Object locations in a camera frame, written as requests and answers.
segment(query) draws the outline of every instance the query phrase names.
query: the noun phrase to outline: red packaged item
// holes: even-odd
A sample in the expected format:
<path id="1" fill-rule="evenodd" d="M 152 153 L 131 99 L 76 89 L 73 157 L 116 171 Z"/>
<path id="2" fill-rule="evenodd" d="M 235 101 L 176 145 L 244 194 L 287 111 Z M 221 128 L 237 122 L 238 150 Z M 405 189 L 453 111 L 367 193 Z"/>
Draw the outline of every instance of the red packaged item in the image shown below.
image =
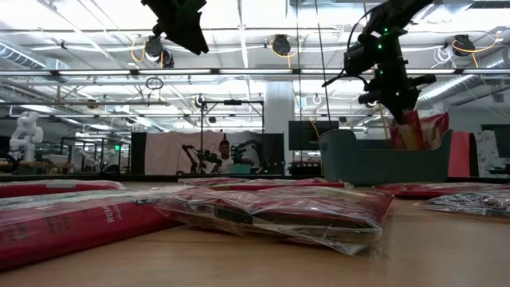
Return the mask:
<path id="1" fill-rule="evenodd" d="M 430 150 L 438 149 L 441 146 L 443 135 L 449 128 L 448 113 L 422 118 L 420 123 L 426 148 Z"/>
<path id="2" fill-rule="evenodd" d="M 195 186 L 195 187 L 212 187 L 219 184 L 231 184 L 231 183 L 244 183 L 249 181 L 248 179 L 235 179 L 235 178 L 203 178 L 203 179 L 179 179 L 178 183 Z"/>
<path id="3" fill-rule="evenodd" d="M 399 150 L 426 150 L 418 111 L 404 112 L 404 122 L 406 124 L 397 124 L 395 120 L 391 122 L 390 135 L 393 147 Z"/>
<path id="4" fill-rule="evenodd" d="M 180 190 L 162 187 L 0 199 L 0 269 L 177 226 L 154 206 L 162 195 Z"/>
<path id="5" fill-rule="evenodd" d="M 418 111 L 404 113 L 406 124 L 391 122 L 391 143 L 401 150 L 433 150 L 441 146 L 442 137 L 449 128 L 448 113 L 419 118 Z"/>
<path id="6" fill-rule="evenodd" d="M 255 179 L 244 183 L 220 184 L 210 187 L 216 191 L 259 191 L 272 187 L 338 187 L 352 188 L 349 183 L 331 182 L 326 179 Z"/>
<path id="7" fill-rule="evenodd" d="M 392 198 L 378 191 L 331 187 L 261 191 L 197 187 L 165 196 L 156 208 L 192 226 L 321 244 L 362 256 L 376 250 Z"/>
<path id="8" fill-rule="evenodd" d="M 15 196 L 52 195 L 78 191 L 119 190 L 125 187 L 121 183 L 108 180 L 38 180 L 0 184 L 0 199 Z"/>
<path id="9" fill-rule="evenodd" d="M 510 189 L 510 185 L 491 183 L 392 183 L 374 187 L 377 191 L 408 199 L 431 199 L 460 192 L 486 191 L 495 188 Z"/>

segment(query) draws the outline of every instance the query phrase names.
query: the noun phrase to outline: person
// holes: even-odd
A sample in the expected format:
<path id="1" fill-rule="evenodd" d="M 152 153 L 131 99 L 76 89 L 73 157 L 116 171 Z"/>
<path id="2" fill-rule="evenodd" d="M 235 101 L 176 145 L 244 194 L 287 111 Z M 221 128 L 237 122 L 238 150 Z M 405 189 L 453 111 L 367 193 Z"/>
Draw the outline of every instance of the person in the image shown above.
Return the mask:
<path id="1" fill-rule="evenodd" d="M 233 159 L 230 156 L 230 142 L 228 140 L 223 140 L 220 143 L 218 150 L 220 151 L 220 159 L 222 160 L 222 165 L 220 167 L 218 165 L 214 167 L 212 173 L 229 173 L 229 165 L 234 164 Z M 249 159 L 242 159 L 241 163 L 253 165 L 253 162 Z"/>

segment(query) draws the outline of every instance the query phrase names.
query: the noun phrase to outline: table surface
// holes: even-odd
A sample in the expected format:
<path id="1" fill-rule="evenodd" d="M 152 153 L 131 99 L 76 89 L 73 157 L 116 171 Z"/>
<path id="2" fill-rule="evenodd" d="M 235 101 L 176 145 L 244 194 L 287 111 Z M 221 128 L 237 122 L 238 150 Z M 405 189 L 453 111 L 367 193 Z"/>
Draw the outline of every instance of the table surface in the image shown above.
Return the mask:
<path id="1" fill-rule="evenodd" d="M 182 226 L 0 273 L 0 286 L 495 286 L 510 225 L 395 199 L 381 261 Z"/>

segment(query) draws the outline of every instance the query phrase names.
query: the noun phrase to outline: gray bin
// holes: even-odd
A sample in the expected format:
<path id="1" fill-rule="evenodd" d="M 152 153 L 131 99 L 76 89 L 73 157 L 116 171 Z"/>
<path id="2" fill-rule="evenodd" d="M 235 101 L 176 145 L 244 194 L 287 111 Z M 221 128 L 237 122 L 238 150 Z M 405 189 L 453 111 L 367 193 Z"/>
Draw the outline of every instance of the gray bin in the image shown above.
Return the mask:
<path id="1" fill-rule="evenodd" d="M 388 142 L 357 140 L 351 131 L 325 132 L 319 138 L 324 178 L 359 186 L 384 183 L 445 182 L 452 131 L 433 151 L 378 149 Z"/>

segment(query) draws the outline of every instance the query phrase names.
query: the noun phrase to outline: black monitor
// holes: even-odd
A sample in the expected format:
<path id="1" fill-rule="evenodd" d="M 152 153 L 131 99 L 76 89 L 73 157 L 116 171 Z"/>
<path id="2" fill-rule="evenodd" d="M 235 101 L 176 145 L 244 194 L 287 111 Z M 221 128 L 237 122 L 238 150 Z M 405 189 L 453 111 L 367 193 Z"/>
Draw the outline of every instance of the black monitor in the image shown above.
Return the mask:
<path id="1" fill-rule="evenodd" d="M 338 121 L 313 122 L 319 135 L 339 128 Z M 317 132 L 309 121 L 288 122 L 288 149 L 291 151 L 319 151 Z"/>

